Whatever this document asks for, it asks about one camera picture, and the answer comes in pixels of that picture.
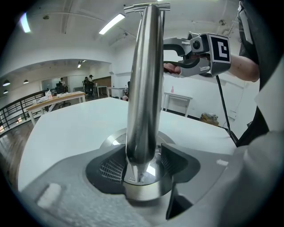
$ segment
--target person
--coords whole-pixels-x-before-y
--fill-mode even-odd
[[[82,84],[83,84],[83,89],[84,89],[84,92],[87,93],[87,83],[88,83],[88,77],[85,77],[85,79],[82,81]]]
[[[89,75],[89,81],[93,82],[93,75]]]
[[[63,78],[60,78],[60,83],[62,83],[62,86],[65,87],[65,81],[63,81]]]
[[[129,93],[130,93],[130,81],[127,82],[128,85],[128,92],[125,93],[125,95],[122,97],[122,100],[128,101],[129,99]]]
[[[238,15],[239,31],[241,37],[241,48],[239,56],[231,55],[231,67],[229,72],[245,81],[255,82],[260,80],[260,90],[266,84],[274,72],[278,62],[283,54],[283,48],[277,46],[273,39],[276,37],[267,35],[271,30],[258,11],[254,9],[250,1],[241,0],[240,5],[248,18],[250,34],[253,44],[245,38],[243,24]],[[164,71],[174,74],[180,74],[181,69],[172,64],[164,64]],[[256,108],[256,113],[251,125],[237,142],[237,147],[248,145],[253,139],[269,131],[265,119]]]
[[[93,82],[93,75],[89,76],[88,82],[87,82],[87,92],[90,96],[93,96],[94,94],[94,82]]]

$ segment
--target wooden table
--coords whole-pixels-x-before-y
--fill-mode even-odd
[[[107,93],[107,86],[94,86],[94,88],[95,88],[95,91],[96,91],[96,88],[97,88],[98,97],[99,97],[99,88],[103,88],[103,87],[105,87],[105,88],[106,88],[106,93]]]
[[[110,96],[110,90],[111,89],[118,90],[118,99],[120,100],[120,90],[124,90],[125,88],[123,88],[123,87],[108,87],[107,88],[107,96],[108,97]]]
[[[175,99],[179,99],[179,100],[183,100],[183,101],[187,101],[188,102],[188,106],[186,108],[186,111],[185,111],[185,117],[187,117],[188,115],[188,109],[189,109],[189,103],[190,103],[190,100],[193,99],[192,97],[190,96],[185,96],[185,95],[181,95],[181,94],[175,94],[175,93],[170,93],[170,92],[165,92],[165,98],[164,98],[164,104],[163,104],[163,108],[164,109],[164,105],[165,105],[165,100],[166,100],[166,95],[169,96],[168,100],[167,100],[167,103],[166,103],[166,111],[168,109],[168,105],[169,105],[169,100],[170,98],[175,98]]]
[[[82,98],[83,102],[86,101],[85,93],[80,91],[80,92],[76,92],[76,93],[70,93],[70,94],[68,94],[64,97],[54,96],[54,97],[52,97],[52,99],[49,99],[49,100],[41,102],[41,103],[36,103],[36,104],[28,107],[26,110],[28,111],[28,114],[30,115],[32,124],[35,126],[36,122],[35,122],[34,116],[32,114],[33,111],[40,109],[41,114],[43,114],[43,108],[51,105],[50,110],[49,110],[49,112],[51,112],[51,110],[53,109],[53,107],[57,103],[67,101],[67,100],[71,100],[71,99],[75,99],[75,98],[78,98],[80,103],[81,103],[81,98]]]

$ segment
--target office furniture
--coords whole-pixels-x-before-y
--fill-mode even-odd
[[[101,88],[101,94],[103,94],[103,90],[102,90],[103,87],[106,88],[106,93],[107,93],[107,86],[94,86],[94,88],[97,89],[98,97],[99,97],[99,88]]]
[[[164,103],[163,103],[162,110],[165,108],[166,111],[167,111],[170,98],[175,98],[175,99],[187,101],[188,105],[187,105],[187,108],[186,108],[186,111],[185,111],[185,117],[187,117],[188,109],[189,109],[189,103],[190,103],[190,100],[193,99],[192,97],[180,95],[180,94],[175,94],[175,93],[170,93],[170,92],[165,92],[164,95],[165,95],[165,97],[164,97]],[[165,107],[166,96],[168,96],[168,100],[167,100],[166,107]]]
[[[55,90],[56,90],[57,94],[65,93],[65,91],[66,91],[65,87],[63,87],[63,86],[56,87]],[[67,105],[70,106],[71,103],[63,101],[63,103],[61,105],[59,105],[59,108],[61,108],[61,107],[63,108],[64,106],[67,106]]]
[[[51,94],[56,92],[55,88],[51,88],[50,91],[51,91]]]
[[[41,102],[41,103],[37,103],[37,104],[34,104],[34,105],[28,107],[28,108],[27,108],[27,111],[28,111],[28,114],[30,115],[32,124],[33,124],[34,126],[36,125],[35,119],[34,119],[34,117],[33,117],[32,112],[34,112],[34,111],[36,111],[36,110],[40,110],[40,111],[41,111],[41,114],[43,115],[43,109],[42,109],[42,108],[51,105],[51,108],[53,109],[53,107],[55,106],[55,104],[57,104],[57,103],[59,103],[59,102],[63,102],[63,101],[75,99],[75,98],[78,98],[80,103],[81,103],[81,98],[82,98],[82,102],[85,102],[85,101],[86,101],[86,100],[85,100],[85,93],[84,93],[84,92],[77,92],[77,93],[70,93],[70,94],[67,94],[66,96],[60,97],[60,98],[57,97],[57,96],[54,96],[54,97],[52,97],[52,99],[50,99],[50,100],[47,100],[47,101]]]
[[[84,87],[74,87],[73,92],[76,92],[76,91],[82,91],[83,92],[83,89],[84,89]]]
[[[107,96],[109,97],[110,96],[110,90],[118,90],[118,99],[120,100],[120,92],[121,92],[121,90],[124,90],[124,88],[123,87],[120,87],[120,88],[118,88],[118,87],[108,87],[107,88]]]
[[[102,98],[41,116],[20,161],[18,189],[22,191],[58,161],[98,149],[106,138],[126,128],[128,103]],[[59,137],[54,129],[61,124],[64,134]],[[161,112],[159,131],[186,148],[222,154],[233,154],[236,148],[225,129],[165,111]]]

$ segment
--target white countertop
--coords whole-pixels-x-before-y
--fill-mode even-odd
[[[127,126],[128,102],[103,98],[68,106],[40,117],[26,143],[18,174],[21,191],[58,161],[98,149]],[[177,145],[232,154],[236,148],[219,127],[161,111],[159,130]]]

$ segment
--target chair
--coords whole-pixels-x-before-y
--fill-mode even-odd
[[[65,91],[63,86],[56,87],[55,90],[56,90],[57,94],[64,93],[64,91]],[[63,101],[63,103],[61,105],[59,105],[59,109],[60,109],[60,107],[63,108],[64,106],[70,106],[70,105],[71,105],[71,103]]]

